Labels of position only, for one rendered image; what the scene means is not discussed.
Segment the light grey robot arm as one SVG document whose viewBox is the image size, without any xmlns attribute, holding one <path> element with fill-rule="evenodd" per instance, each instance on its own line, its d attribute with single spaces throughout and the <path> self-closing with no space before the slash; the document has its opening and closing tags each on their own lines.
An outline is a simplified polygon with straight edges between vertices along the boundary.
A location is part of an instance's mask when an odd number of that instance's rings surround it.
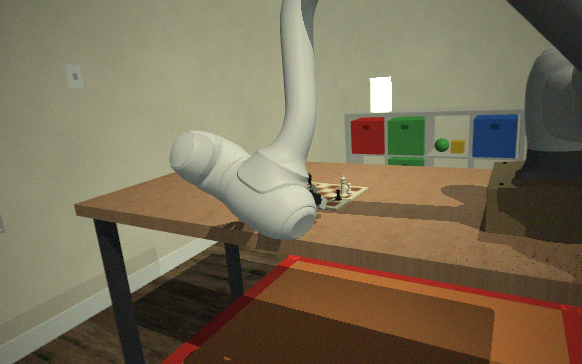
<svg viewBox="0 0 582 364">
<path fill-rule="evenodd" d="M 179 176 L 273 239 L 298 239 L 316 219 L 306 159 L 317 113 L 313 20 L 318 1 L 282 0 L 285 117 L 275 141 L 251 156 L 213 133 L 186 131 L 170 153 Z M 582 0 L 506 1 L 553 45 L 537 57 L 527 80 L 527 155 L 515 178 L 582 179 Z"/>
</svg>

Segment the chessboard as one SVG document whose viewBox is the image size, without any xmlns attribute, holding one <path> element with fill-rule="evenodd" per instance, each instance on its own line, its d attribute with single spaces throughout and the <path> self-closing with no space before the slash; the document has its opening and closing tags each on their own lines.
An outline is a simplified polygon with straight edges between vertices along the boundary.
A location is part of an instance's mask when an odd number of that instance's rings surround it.
<svg viewBox="0 0 582 364">
<path fill-rule="evenodd" d="M 340 189 L 341 185 L 316 182 L 311 182 L 311 184 L 312 186 L 316 184 L 318 189 L 317 194 L 320 194 L 322 197 L 327 199 L 325 209 L 335 211 L 338 211 L 340 208 L 342 208 L 343 206 L 345 206 L 346 204 L 348 204 L 349 202 L 351 202 L 356 197 L 358 197 L 359 195 L 361 195 L 362 193 L 369 189 L 369 187 L 351 186 L 350 189 L 352 191 L 352 194 L 348 194 L 347 197 L 341 197 L 342 200 L 337 201 L 335 200 L 335 198 L 337 197 L 336 190 L 339 189 L 341 193 Z"/>
</svg>

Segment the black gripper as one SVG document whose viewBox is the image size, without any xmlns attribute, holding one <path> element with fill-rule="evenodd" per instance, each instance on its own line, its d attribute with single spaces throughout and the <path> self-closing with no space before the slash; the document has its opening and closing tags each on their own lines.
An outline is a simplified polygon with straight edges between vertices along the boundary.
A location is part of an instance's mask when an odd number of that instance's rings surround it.
<svg viewBox="0 0 582 364">
<path fill-rule="evenodd" d="M 315 200 L 316 207 L 319 207 L 321 209 L 325 209 L 326 203 L 327 203 L 327 199 L 324 198 L 324 197 L 322 197 L 320 194 L 317 194 L 317 193 L 314 193 L 314 192 L 311 192 L 311 194 L 313 195 L 313 198 Z"/>
</svg>

